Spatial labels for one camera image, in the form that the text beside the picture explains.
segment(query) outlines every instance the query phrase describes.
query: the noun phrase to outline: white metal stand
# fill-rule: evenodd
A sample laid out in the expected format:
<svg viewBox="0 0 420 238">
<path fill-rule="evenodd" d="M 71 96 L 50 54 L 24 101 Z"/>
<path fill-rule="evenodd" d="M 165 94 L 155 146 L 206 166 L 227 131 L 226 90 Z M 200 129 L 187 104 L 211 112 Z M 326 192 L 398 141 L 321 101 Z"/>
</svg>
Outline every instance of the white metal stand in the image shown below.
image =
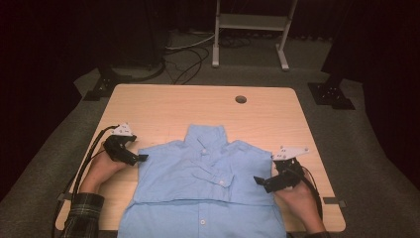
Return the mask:
<svg viewBox="0 0 420 238">
<path fill-rule="evenodd" d="M 217 0 L 212 66 L 219 66 L 219 33 L 221 28 L 267 30 L 283 32 L 280 43 L 275 44 L 275 49 L 277 50 L 278 58 L 281 62 L 281 68 L 285 71 L 288 71 L 289 66 L 287 64 L 283 49 L 287 39 L 288 31 L 290 29 L 291 21 L 293 19 L 294 10 L 296 9 L 296 5 L 297 0 L 293 0 L 289 13 L 285 17 L 221 14 L 220 0 Z"/>
</svg>

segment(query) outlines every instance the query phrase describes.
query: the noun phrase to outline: light blue button-up shirt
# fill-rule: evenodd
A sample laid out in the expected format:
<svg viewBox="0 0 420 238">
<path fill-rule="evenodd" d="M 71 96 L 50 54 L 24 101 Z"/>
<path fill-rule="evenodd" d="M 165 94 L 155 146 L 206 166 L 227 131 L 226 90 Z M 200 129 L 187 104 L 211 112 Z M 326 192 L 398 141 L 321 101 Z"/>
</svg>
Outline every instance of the light blue button-up shirt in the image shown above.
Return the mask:
<svg viewBox="0 0 420 238">
<path fill-rule="evenodd" d="M 191 125 L 184 141 L 139 150 L 139 184 L 118 237 L 286 237 L 273 195 L 271 153 L 228 143 L 223 126 Z"/>
</svg>

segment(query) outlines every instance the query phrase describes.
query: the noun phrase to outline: table hole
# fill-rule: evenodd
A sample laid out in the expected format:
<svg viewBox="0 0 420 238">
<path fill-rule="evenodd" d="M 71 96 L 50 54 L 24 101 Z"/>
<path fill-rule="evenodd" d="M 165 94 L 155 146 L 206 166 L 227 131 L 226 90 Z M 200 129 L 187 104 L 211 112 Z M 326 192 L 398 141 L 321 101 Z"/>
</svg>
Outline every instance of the table hole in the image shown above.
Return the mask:
<svg viewBox="0 0 420 238">
<path fill-rule="evenodd" d="M 237 101 L 238 103 L 244 104 L 247 102 L 247 97 L 239 95 L 235 98 L 235 101 Z"/>
</svg>

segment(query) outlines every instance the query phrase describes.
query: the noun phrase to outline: person's left hand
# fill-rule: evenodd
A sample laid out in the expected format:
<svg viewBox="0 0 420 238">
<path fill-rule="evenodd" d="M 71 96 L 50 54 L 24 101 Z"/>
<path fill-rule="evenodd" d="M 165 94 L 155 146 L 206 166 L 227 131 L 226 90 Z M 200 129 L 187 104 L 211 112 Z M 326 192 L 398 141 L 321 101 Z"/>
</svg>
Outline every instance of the person's left hand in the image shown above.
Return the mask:
<svg viewBox="0 0 420 238">
<path fill-rule="evenodd" d="M 100 185 L 108 180 L 114 173 L 125 168 L 127 164 L 114 162 L 104 150 L 99 149 L 99 154 L 92 159 L 89 171 L 80 186 L 79 192 L 98 193 Z"/>
</svg>

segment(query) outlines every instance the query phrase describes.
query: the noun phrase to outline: table top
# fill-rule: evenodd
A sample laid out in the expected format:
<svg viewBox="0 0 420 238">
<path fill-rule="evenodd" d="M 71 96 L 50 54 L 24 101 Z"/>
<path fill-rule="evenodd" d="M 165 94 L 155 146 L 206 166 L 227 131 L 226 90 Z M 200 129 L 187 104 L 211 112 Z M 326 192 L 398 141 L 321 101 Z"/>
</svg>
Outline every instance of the table top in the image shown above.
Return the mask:
<svg viewBox="0 0 420 238">
<path fill-rule="evenodd" d="M 138 137 L 129 147 L 133 153 L 140 148 L 183 140 L 190 124 L 223 125 L 229 142 L 242 140 L 273 153 L 280 146 L 306 147 L 309 153 L 297 160 L 312 173 L 321 199 L 335 197 L 299 100 L 291 88 L 119 84 L 92 142 L 101 130 L 122 123 L 128 123 Z M 101 230 L 118 230 L 137 184 L 138 167 L 133 166 L 117 172 L 101 186 L 100 194 L 106 198 L 99 220 Z M 288 208 L 281 201 L 277 203 L 286 230 L 304 231 Z M 327 230 L 343 231 L 346 223 L 340 206 L 324 202 L 322 205 Z M 55 224 L 58 230 L 63 229 L 69 209 L 70 202 L 66 201 Z"/>
</svg>

